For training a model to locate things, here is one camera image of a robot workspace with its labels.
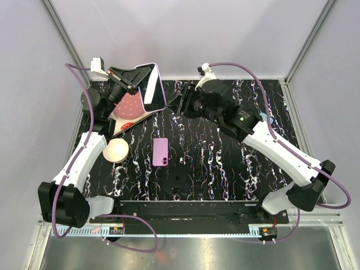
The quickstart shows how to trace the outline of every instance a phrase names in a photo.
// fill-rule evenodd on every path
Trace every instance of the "phone screen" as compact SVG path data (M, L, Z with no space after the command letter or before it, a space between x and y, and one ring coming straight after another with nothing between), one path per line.
M137 66L135 69L144 67L151 68L149 75L139 85L139 91L144 110L148 113L164 110L167 106L167 102L165 99L159 68L157 64L149 63Z

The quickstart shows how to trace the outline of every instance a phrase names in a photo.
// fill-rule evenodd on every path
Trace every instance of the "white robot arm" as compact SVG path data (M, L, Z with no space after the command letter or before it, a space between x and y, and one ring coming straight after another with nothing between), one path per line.
M225 135L258 150L293 180L288 186L261 198L255 215L264 221L263 217L289 208L312 211L329 181L315 168L331 175L335 165L329 160L321 163L308 156L275 131L270 134L268 124L256 111L234 103L232 89L216 78L209 64L203 64L198 71L200 81L197 85L185 84L181 94L170 103L170 109L187 118L203 117L217 123ZM281 143L311 165L307 166Z

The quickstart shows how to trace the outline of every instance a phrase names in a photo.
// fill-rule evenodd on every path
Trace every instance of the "smartphone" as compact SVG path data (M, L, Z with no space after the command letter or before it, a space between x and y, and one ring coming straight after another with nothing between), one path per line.
M154 145L152 148L152 164L153 166L167 166L169 163L168 160L168 139L167 138L157 138L154 139Z
M138 68L151 68L151 72L139 85L141 103L144 111L151 113L164 110L167 106L164 87L161 81L159 67L155 63L136 66Z

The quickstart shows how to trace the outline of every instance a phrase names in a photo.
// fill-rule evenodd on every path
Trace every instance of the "metal floor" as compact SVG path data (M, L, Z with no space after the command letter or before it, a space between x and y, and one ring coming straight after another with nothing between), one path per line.
M279 231L280 238L290 229ZM231 238L160 238L159 241L159 251L146 254L107 246L100 238L50 237L41 269L341 269L330 233L323 227L300 227L289 241L267 246ZM124 238L119 242L148 249L154 239Z

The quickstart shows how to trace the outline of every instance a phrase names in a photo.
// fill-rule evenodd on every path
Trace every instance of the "black bracket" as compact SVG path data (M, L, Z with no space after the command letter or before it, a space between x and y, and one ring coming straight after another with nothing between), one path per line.
M321 170L331 175L335 170L335 164L329 160L321 163ZM321 197L329 179L318 173L316 178L312 178L312 183L304 187L294 185L287 191L289 201L297 208L311 212Z
M41 213L46 222L52 219L52 204L57 187L54 182L42 182L38 188ZM89 213L89 203L74 185L61 188L56 207L57 224L81 228L88 220Z

